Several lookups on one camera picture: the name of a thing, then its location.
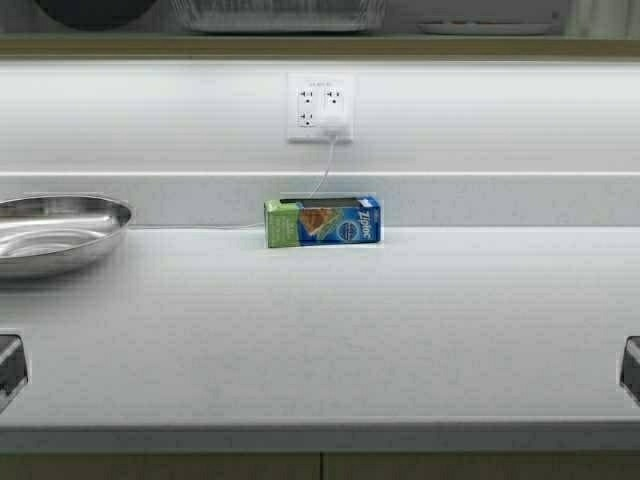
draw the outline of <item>cabinet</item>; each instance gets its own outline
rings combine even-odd
[[[319,480],[320,455],[0,456],[2,480]]]
[[[607,480],[635,478],[637,453],[332,455],[331,480]]]

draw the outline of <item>wooden shelf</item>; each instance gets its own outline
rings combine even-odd
[[[640,59],[638,40],[560,37],[67,35],[0,37],[3,58]]]

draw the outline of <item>kitchen counter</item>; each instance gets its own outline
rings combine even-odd
[[[267,250],[134,230],[102,264],[0,285],[31,382],[0,451],[638,449],[618,386],[640,229],[390,229]]]

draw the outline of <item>countertop edge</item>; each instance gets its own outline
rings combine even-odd
[[[539,452],[640,449],[640,422],[0,429],[0,453]]]
[[[437,35],[356,36],[96,36],[5,35],[2,59],[293,58],[432,59],[546,58],[636,60],[637,40],[551,36],[469,38]]]

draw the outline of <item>outlet socket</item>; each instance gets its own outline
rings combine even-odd
[[[318,120],[346,118],[349,133],[340,142],[353,141],[355,78],[350,75],[291,74],[287,90],[287,138],[291,142],[325,142]]]

